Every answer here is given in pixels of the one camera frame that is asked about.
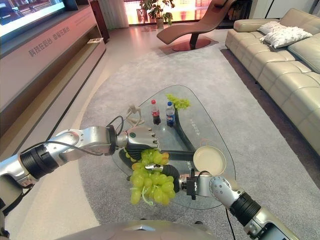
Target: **tv screen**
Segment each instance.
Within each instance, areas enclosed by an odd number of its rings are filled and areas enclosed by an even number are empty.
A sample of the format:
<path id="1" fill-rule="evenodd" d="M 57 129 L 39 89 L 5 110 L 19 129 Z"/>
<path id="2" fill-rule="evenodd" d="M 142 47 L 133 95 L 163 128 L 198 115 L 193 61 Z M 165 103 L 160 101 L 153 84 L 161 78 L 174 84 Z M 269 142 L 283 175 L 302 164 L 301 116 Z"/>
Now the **tv screen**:
<path id="1" fill-rule="evenodd" d="M 0 0 L 0 37 L 64 7 L 63 0 Z"/>

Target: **cabinet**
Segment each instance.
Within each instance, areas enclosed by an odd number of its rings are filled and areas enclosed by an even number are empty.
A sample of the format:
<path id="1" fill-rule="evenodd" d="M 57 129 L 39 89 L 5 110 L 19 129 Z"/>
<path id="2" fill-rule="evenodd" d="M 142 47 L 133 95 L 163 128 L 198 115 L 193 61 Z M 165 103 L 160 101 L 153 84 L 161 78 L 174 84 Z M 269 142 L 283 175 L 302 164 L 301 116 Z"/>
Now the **cabinet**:
<path id="1" fill-rule="evenodd" d="M 110 37 L 109 37 L 109 33 L 108 33 L 108 29 L 107 29 L 107 26 L 105 23 L 104 16 L 101 12 L 99 2 L 98 2 L 98 0 L 92 0 L 92 1 L 90 1 L 90 4 L 91 4 L 93 14 L 95 16 L 96 23 L 98 24 L 101 36 L 103 37 L 103 41 L 104 41 L 104 43 L 106 43 L 108 38 L 110 38 Z"/>

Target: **white pillow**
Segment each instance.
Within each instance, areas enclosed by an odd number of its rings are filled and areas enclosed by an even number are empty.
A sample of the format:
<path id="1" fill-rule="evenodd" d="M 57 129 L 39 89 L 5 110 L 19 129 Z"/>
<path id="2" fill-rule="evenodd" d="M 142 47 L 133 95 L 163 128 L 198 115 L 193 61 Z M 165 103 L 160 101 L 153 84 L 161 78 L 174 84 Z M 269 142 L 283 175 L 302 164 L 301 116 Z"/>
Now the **white pillow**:
<path id="1" fill-rule="evenodd" d="M 270 47 L 281 48 L 300 40 L 312 37 L 312 34 L 304 31 L 302 28 L 286 27 L 278 31 L 269 32 L 267 35 L 260 38 L 260 41 L 266 41 Z"/>
<path id="2" fill-rule="evenodd" d="M 284 29 L 284 28 L 286 28 L 286 26 L 281 25 L 277 21 L 269 21 L 269 22 L 263 24 L 257 30 L 267 35 L 268 33 L 272 33 L 272 32 L 275 32 L 275 31 L 278 31 L 278 30 Z"/>

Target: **water bottle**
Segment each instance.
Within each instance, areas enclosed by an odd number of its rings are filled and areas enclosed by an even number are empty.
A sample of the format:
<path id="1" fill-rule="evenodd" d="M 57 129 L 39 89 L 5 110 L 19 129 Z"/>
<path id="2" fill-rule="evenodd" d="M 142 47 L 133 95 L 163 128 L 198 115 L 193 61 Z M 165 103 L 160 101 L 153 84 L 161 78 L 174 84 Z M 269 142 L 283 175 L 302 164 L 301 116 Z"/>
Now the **water bottle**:
<path id="1" fill-rule="evenodd" d="M 176 121 L 175 121 L 175 107 L 171 101 L 168 101 L 165 113 L 166 113 L 166 124 L 172 128 L 175 125 Z"/>
<path id="2" fill-rule="evenodd" d="M 151 100 L 151 104 L 152 104 L 151 114 L 153 117 L 153 124 L 159 125 L 161 123 L 159 107 L 157 106 L 156 100 L 154 99 Z"/>

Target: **beige leather sofa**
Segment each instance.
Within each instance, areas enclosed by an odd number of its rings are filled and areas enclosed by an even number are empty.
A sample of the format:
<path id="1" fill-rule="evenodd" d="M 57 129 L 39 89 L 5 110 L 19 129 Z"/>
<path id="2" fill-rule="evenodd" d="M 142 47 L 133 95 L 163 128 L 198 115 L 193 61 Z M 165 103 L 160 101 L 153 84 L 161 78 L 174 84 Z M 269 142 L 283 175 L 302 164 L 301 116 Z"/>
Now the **beige leather sofa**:
<path id="1" fill-rule="evenodd" d="M 312 37 L 272 49 L 257 29 L 279 21 Z M 225 45 L 259 82 L 320 155 L 320 18 L 290 9 L 281 19 L 246 19 L 234 23 Z"/>

